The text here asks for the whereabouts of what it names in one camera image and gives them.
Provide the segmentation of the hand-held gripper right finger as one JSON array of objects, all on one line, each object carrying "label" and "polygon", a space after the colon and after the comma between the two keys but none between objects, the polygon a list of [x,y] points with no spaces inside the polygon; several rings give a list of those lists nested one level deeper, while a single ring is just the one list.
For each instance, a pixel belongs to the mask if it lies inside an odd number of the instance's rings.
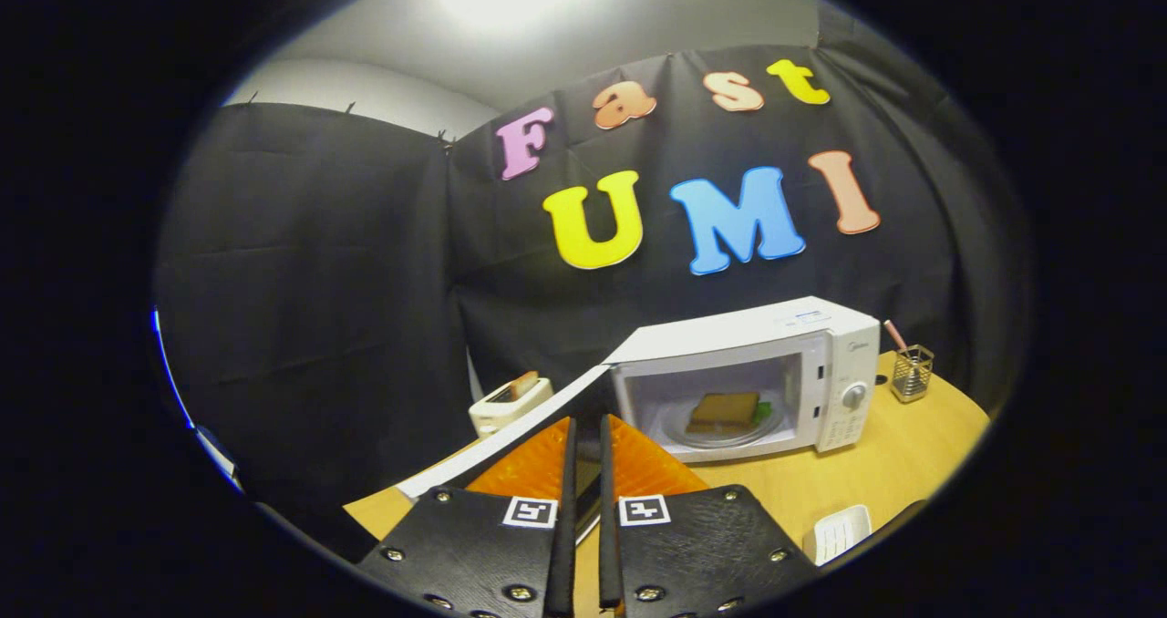
[{"label": "hand-held gripper right finger", "polygon": [[600,422],[600,606],[617,617],[748,617],[820,569],[749,489],[714,489],[624,420]]}]

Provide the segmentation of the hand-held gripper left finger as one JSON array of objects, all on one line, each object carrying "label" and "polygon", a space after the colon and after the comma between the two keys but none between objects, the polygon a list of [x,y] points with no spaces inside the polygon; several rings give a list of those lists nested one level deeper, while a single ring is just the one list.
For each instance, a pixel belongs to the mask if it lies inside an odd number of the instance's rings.
[{"label": "hand-held gripper left finger", "polygon": [[358,569],[446,617],[571,617],[576,451],[562,417],[467,489],[426,489]]}]

